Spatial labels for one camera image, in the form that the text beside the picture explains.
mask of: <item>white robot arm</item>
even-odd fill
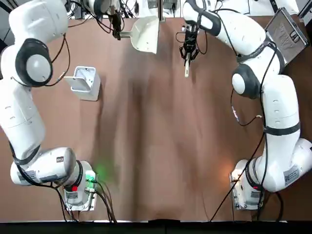
[[[62,184],[66,203],[72,210],[83,210],[92,198],[86,193],[87,186],[96,175],[87,162],[76,160],[70,148],[41,149],[45,128],[31,95],[32,87],[44,86],[52,77],[46,44],[66,33],[65,2],[33,0],[11,12],[15,44],[0,57],[0,126],[13,153],[12,181],[19,185],[31,185],[29,179]]]
[[[274,53],[272,40],[252,18],[229,10],[220,10],[216,14],[203,6],[202,0],[186,0],[184,19],[187,24],[197,25],[233,47],[242,56],[237,57],[239,66],[233,72],[235,91],[251,99],[261,98],[263,82],[261,96],[268,149],[263,188],[269,192],[285,189],[312,168],[312,144],[299,138],[295,87],[290,77],[280,75],[285,66],[283,56],[279,50]],[[239,161],[230,177],[236,182],[243,173],[233,189],[236,208],[254,210],[257,209],[265,173],[265,149],[262,156],[253,159],[248,166],[247,162]]]

